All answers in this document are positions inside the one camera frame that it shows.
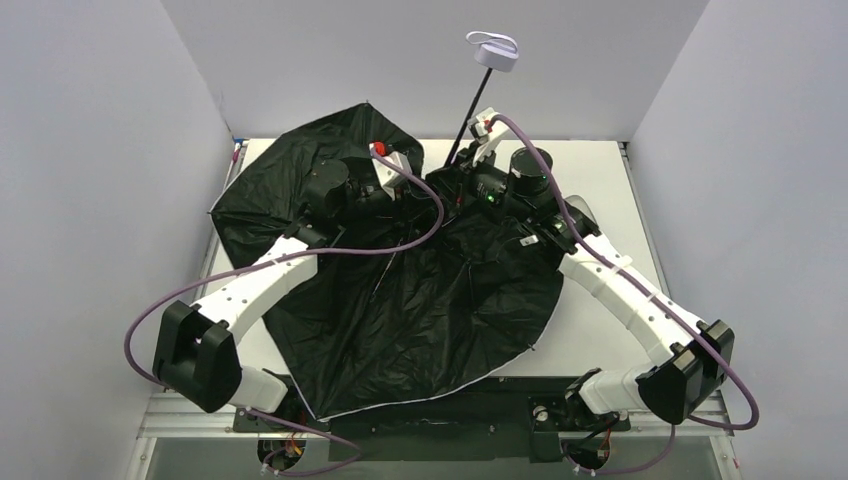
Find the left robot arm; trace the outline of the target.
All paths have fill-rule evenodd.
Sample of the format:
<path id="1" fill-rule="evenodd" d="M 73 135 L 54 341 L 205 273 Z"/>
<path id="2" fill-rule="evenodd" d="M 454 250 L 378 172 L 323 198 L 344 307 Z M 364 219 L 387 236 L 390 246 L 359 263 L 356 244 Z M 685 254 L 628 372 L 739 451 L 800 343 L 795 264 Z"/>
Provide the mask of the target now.
<path id="1" fill-rule="evenodd" d="M 274 412 L 288 387 L 274 374 L 243 364 L 240 342 L 275 304 L 317 274 L 320 255 L 341 253 L 336 243 L 347 222 L 391 206 L 414 177 L 399 152 L 319 161 L 296 192 L 292 220 L 258 260 L 222 274 L 225 285 L 191 304 L 176 296 L 166 300 L 154 379 L 207 413 L 225 405 Z"/>

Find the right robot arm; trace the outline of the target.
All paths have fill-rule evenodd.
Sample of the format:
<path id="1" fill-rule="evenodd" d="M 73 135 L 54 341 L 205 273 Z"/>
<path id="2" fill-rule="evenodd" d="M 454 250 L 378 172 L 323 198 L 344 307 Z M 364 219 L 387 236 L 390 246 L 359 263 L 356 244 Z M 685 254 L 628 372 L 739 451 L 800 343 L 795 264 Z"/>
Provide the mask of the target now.
<path id="1" fill-rule="evenodd" d="M 604 235 L 597 223 L 552 189 L 552 160 L 527 148 L 514 152 L 508 170 L 496 167 L 493 149 L 468 146 L 451 163 L 459 200 L 515 220 L 525 245 L 540 245 L 558 270 L 601 303 L 636 339 L 649 359 L 624 370 L 594 368 L 566 391 L 581 413 L 595 416 L 648 410 L 669 424 L 695 410 L 729 374 L 735 334 L 723 321 L 706 323 L 651 284 Z"/>

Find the lavender umbrella case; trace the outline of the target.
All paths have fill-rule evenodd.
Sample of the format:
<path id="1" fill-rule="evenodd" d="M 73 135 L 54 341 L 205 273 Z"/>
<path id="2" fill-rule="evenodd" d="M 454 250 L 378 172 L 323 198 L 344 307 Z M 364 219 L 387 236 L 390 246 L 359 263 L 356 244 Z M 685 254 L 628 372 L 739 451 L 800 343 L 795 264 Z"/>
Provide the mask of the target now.
<path id="1" fill-rule="evenodd" d="M 568 204 L 569 211 L 572 213 L 572 217 L 577 219 L 576 211 L 580 212 L 580 216 L 585 218 L 587 221 L 591 221 L 594 224 L 597 224 L 596 218 L 589 207 L 587 201 L 580 195 L 570 195 L 565 198 L 565 202 Z"/>

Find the lavender folding umbrella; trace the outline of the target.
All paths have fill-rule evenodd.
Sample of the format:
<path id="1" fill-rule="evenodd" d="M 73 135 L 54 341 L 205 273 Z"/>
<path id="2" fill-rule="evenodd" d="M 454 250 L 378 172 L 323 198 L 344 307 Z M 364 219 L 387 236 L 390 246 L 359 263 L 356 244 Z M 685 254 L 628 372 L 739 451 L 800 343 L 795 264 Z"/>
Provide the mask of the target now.
<path id="1" fill-rule="evenodd" d="M 224 191 L 211 217 L 232 265 L 253 264 L 293 218 L 294 197 L 321 160 L 371 159 L 369 144 L 422 145 L 360 103 L 283 133 Z M 394 216 L 345 225 L 341 253 L 263 318 L 310 413 L 327 420 L 454 393 L 512 362 L 541 337 L 564 278 L 517 221 L 476 201 L 444 215 L 416 187 Z"/>

